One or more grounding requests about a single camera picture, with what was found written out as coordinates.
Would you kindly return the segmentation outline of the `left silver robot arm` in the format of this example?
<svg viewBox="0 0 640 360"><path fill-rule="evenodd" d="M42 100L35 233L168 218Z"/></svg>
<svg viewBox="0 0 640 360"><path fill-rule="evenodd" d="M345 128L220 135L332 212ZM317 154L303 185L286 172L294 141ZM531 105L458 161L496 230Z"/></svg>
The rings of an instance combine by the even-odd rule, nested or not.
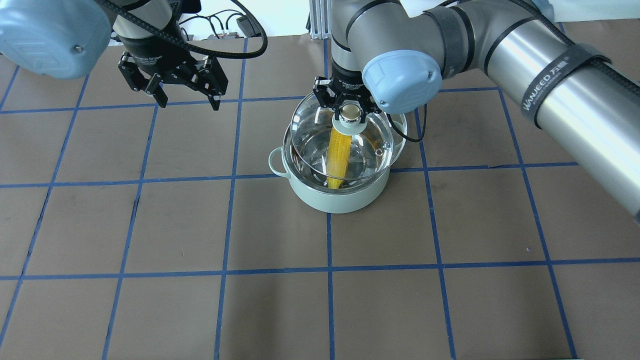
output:
<svg viewBox="0 0 640 360"><path fill-rule="evenodd" d="M202 93L214 110L227 92L229 81L216 57L195 59L96 0L3 0L0 20L2 54L38 75L88 75L115 35L125 49L118 70L126 84L160 107L169 100L163 85Z"/></svg>

